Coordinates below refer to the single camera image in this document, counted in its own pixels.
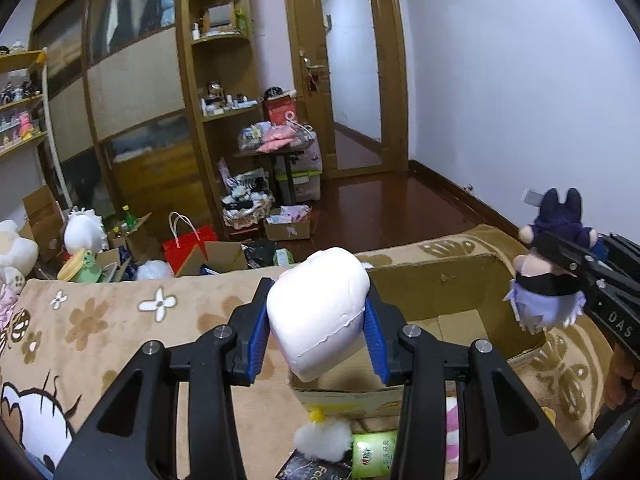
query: red box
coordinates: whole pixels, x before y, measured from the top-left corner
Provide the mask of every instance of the red box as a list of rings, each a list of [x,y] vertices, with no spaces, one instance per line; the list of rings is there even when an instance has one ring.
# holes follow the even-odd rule
[[[296,102],[291,96],[285,95],[271,101],[265,101],[267,117],[276,126],[282,126],[287,121],[298,122]]]

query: human hand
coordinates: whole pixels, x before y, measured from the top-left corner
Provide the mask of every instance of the human hand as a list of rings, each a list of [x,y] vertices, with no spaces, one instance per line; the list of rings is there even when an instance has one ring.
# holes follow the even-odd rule
[[[616,345],[609,365],[609,375],[604,383],[604,402],[611,410],[622,406],[626,400],[623,379],[632,381],[631,386],[640,390],[640,364],[620,345]]]

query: brown blanket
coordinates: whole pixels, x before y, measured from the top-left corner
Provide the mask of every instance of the brown blanket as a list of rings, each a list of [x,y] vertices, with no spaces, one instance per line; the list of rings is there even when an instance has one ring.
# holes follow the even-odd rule
[[[524,248],[495,228],[479,226],[359,257],[384,266],[482,252],[508,263]],[[11,324],[0,333],[2,419],[25,449],[53,469],[140,345],[151,339],[165,346],[194,341],[249,302],[261,277],[277,278],[283,270],[118,284],[30,280]],[[536,399],[558,413],[558,430],[570,446],[593,424],[610,356],[603,336],[582,318],[567,330],[551,330],[538,355],[518,366]],[[271,479],[292,451],[295,430],[306,422],[305,410],[287,386],[287,365],[273,344],[256,384],[235,388],[233,396],[247,475]],[[180,478],[188,474],[187,455],[186,396],[181,395]]]

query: baseboard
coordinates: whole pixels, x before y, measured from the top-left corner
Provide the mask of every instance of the baseboard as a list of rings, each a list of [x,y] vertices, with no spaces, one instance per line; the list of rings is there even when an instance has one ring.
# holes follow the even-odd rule
[[[376,155],[382,155],[382,142],[380,142],[379,140],[367,137],[365,134],[361,134],[359,131],[345,126],[342,123],[334,122],[334,128],[336,130],[340,130],[342,133],[344,133],[345,136],[349,137],[351,140],[354,140],[370,152],[373,152]]]
[[[429,186],[448,202],[471,211],[477,222],[495,226],[509,236],[518,238],[518,227],[515,224],[448,178],[427,168],[417,160],[409,160],[409,171],[415,173],[425,186]]]

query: small table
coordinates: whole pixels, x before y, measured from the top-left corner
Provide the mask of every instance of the small table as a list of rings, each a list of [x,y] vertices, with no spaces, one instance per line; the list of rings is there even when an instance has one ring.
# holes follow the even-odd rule
[[[276,159],[281,156],[284,160],[284,169],[287,173],[287,185],[289,186],[289,198],[293,204],[296,203],[296,187],[293,184],[293,172],[291,171],[291,157],[295,155],[301,155],[305,150],[309,149],[309,147],[314,143],[313,140],[307,140],[298,146],[284,146],[280,148],[276,152],[271,153],[263,153],[258,150],[244,150],[243,152],[234,153],[235,158],[241,158],[244,156],[261,156],[261,155],[269,155],[271,159],[271,168],[273,170],[273,177],[275,179],[276,176]],[[280,203],[284,204],[284,200],[282,199],[282,192],[280,191],[280,186],[278,186],[276,180],[276,187],[278,189],[274,190],[280,197]]]

